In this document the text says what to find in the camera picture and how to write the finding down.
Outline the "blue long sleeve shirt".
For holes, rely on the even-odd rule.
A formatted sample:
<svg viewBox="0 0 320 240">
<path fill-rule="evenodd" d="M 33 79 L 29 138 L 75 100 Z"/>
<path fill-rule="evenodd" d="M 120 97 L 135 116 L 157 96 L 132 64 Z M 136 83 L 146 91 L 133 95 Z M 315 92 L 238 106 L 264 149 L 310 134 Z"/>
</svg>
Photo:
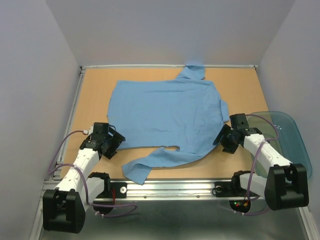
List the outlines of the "blue long sleeve shirt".
<svg viewBox="0 0 320 240">
<path fill-rule="evenodd" d="M 154 168 L 189 164 L 211 152 L 229 110 L 205 67 L 187 65 L 173 80 L 119 80 L 107 117 L 125 137 L 121 149 L 154 148 L 122 166 L 126 178 L 142 185 Z"/>
</svg>

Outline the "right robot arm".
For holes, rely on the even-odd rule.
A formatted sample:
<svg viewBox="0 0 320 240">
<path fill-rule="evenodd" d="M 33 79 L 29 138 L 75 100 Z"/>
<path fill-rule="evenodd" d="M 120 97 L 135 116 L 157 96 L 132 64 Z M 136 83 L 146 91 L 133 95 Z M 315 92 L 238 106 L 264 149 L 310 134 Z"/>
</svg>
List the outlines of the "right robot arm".
<svg viewBox="0 0 320 240">
<path fill-rule="evenodd" d="M 230 201 L 236 213 L 249 215 L 251 202 L 263 198 L 269 209 L 278 211 L 306 207 L 309 204 L 307 169 L 301 163 L 293 163 L 282 156 L 256 127 L 250 127 L 247 115 L 237 113 L 230 116 L 214 140 L 225 153 L 234 154 L 239 146 L 249 151 L 253 165 L 260 163 L 267 173 L 262 177 L 251 170 L 240 170 L 228 182 L 217 181 L 212 194 L 217 198 L 239 197 L 241 201 Z"/>
</svg>

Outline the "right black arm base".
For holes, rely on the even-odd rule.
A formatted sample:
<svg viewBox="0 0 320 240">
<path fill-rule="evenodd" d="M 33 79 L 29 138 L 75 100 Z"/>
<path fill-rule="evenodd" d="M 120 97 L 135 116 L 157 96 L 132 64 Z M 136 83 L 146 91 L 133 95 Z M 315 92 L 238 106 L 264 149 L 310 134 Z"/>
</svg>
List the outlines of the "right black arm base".
<svg viewBox="0 0 320 240">
<path fill-rule="evenodd" d="M 251 201 L 247 198 L 247 191 L 241 187 L 233 186 L 231 181 L 215 182 L 211 193 L 213 196 L 221 199 L 235 198 L 228 200 L 229 207 L 226 208 L 227 210 L 244 216 L 253 215 L 253 213 L 249 213 Z"/>
</svg>

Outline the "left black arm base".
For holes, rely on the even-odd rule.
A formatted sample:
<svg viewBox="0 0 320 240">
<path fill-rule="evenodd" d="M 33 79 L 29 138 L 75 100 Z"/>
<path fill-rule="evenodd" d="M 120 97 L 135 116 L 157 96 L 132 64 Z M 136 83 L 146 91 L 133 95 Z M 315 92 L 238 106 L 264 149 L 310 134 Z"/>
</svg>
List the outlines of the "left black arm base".
<svg viewBox="0 0 320 240">
<path fill-rule="evenodd" d="M 95 212 L 103 215 L 109 215 L 116 204 L 116 200 L 125 199 L 127 197 L 127 184 L 125 182 L 108 182 L 102 186 L 102 180 L 99 180 L 98 186 L 88 183 L 89 202 Z"/>
</svg>

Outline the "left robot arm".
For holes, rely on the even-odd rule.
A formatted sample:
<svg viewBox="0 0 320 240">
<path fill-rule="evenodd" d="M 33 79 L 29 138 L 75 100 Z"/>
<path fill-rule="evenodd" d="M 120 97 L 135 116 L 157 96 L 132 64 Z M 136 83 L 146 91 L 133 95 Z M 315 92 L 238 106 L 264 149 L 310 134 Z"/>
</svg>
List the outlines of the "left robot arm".
<svg viewBox="0 0 320 240">
<path fill-rule="evenodd" d="M 111 159 L 126 138 L 116 128 L 104 122 L 95 122 L 88 130 L 68 172 L 53 188 L 42 196 L 43 228 L 46 231 L 78 234 L 85 223 L 86 211 L 95 197 L 111 193 L 107 173 L 93 172 L 102 157 Z"/>
</svg>

